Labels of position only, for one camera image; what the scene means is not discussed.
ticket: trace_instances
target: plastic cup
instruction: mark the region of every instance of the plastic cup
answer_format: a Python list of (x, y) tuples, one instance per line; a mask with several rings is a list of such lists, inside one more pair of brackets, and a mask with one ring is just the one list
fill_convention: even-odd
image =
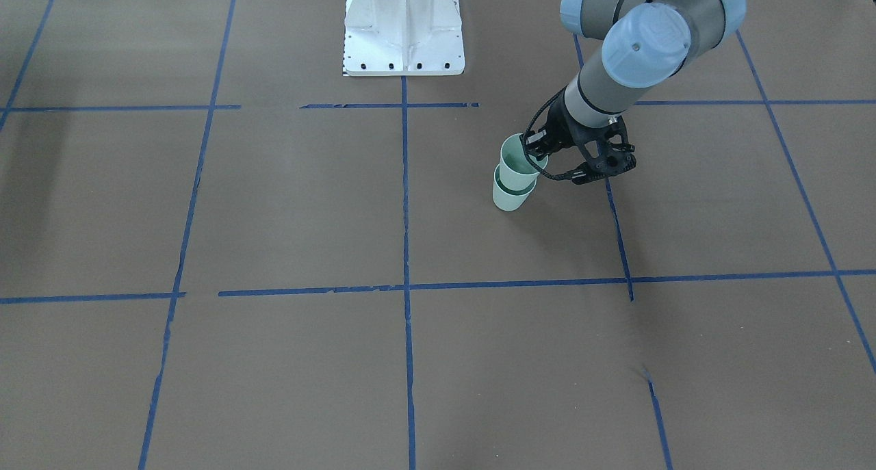
[(532, 193), (532, 190), (535, 189), (536, 181), (532, 180), (528, 187), (516, 192), (515, 190), (508, 190), (500, 182), (498, 173), (500, 173), (500, 166), (495, 166), (495, 171), (493, 171), (493, 202), (500, 210), (515, 211), (520, 208), (520, 205), (523, 205), (529, 193)]
[[(532, 160), (540, 168), (545, 168), (548, 165), (548, 158), (545, 157), (541, 161), (537, 161), (535, 157)], [(539, 176), (539, 171), (532, 167), (526, 161), (526, 156), (523, 154), (523, 146), (520, 145), (520, 133), (513, 134), (508, 137), (502, 144), (500, 152), (500, 174), (498, 179), (502, 182), (502, 186), (507, 187), (512, 192), (520, 192), (529, 187), (532, 182)]]

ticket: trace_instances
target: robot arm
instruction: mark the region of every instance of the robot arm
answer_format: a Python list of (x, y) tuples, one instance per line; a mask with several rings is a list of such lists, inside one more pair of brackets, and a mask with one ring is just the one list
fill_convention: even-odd
[[(576, 184), (634, 168), (634, 146), (627, 140), (623, 112), (719, 46), (744, 17), (745, 0), (563, 0), (563, 25), (603, 43), (524, 131), (520, 142), (532, 167), (550, 179)], [(544, 126), (532, 131), (547, 108)], [(532, 160), (572, 146), (578, 147), (584, 162), (566, 173), (548, 174)]]

